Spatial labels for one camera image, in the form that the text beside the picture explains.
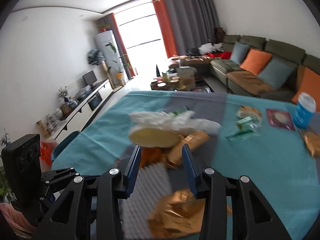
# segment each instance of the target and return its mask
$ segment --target computer screen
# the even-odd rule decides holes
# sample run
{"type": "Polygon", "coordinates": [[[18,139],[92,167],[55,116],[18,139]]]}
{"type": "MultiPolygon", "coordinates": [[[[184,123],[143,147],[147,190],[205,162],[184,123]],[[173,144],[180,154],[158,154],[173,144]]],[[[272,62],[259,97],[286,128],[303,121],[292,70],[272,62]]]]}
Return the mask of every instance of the computer screen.
{"type": "Polygon", "coordinates": [[[97,78],[96,78],[93,70],[88,72],[87,74],[84,74],[82,77],[83,77],[86,85],[92,85],[93,83],[95,83],[97,81],[97,78]]]}

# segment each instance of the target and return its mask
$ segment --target chair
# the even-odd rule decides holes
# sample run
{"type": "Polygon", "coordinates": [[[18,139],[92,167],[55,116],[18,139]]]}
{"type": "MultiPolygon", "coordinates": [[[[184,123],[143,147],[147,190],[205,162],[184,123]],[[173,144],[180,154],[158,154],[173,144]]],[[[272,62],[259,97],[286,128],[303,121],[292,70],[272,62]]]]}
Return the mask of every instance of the chair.
{"type": "Polygon", "coordinates": [[[53,150],[51,154],[51,163],[58,157],[58,155],[67,147],[67,145],[72,142],[74,138],[78,136],[80,132],[74,131],[70,133],[61,143],[58,144],[57,147],[53,150]]]}

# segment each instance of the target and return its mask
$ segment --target blue container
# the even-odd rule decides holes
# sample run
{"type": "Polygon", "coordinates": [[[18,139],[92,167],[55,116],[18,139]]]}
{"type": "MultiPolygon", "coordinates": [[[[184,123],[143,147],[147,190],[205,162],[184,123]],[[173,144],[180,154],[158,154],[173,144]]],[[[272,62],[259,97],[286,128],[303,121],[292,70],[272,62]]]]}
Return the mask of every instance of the blue container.
{"type": "Polygon", "coordinates": [[[293,117],[293,122],[296,127],[306,129],[315,112],[315,100],[307,93],[301,93],[299,95],[297,109],[293,117]]]}

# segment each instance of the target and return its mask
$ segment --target silver screw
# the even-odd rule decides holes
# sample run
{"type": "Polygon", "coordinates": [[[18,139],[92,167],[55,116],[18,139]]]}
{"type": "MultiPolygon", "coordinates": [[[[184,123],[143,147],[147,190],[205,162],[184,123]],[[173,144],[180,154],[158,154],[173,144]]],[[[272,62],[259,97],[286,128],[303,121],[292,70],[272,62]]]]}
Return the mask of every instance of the silver screw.
{"type": "Polygon", "coordinates": [[[119,169],[113,168],[113,169],[111,169],[111,170],[109,171],[109,173],[110,173],[111,175],[116,175],[116,174],[119,173],[119,169]]]}
{"type": "Polygon", "coordinates": [[[214,174],[214,169],[212,169],[212,168],[206,168],[206,169],[204,170],[204,172],[205,172],[206,174],[214,174]]]}
{"type": "Polygon", "coordinates": [[[79,183],[79,182],[81,182],[82,180],[83,180],[83,178],[82,178],[81,176],[75,177],[75,178],[73,179],[73,181],[74,181],[75,183],[79,183]]]}
{"type": "Polygon", "coordinates": [[[247,176],[242,176],[240,179],[244,183],[248,183],[250,181],[250,179],[247,176]]]}

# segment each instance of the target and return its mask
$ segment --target wall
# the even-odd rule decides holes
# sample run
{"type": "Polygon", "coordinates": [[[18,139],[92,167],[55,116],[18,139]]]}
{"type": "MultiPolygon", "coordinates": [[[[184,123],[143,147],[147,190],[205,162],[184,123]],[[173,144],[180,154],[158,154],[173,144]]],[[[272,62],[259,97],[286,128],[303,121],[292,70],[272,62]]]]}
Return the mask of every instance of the wall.
{"type": "Polygon", "coordinates": [[[320,27],[302,0],[214,0],[228,34],[284,41],[320,57],[320,27]]]}
{"type": "Polygon", "coordinates": [[[11,141],[39,133],[36,122],[62,104],[58,89],[68,86],[74,96],[84,87],[83,74],[94,70],[98,81],[106,79],[100,66],[87,63],[98,33],[87,16],[71,8],[9,15],[0,30],[0,138],[4,128],[11,141]]]}

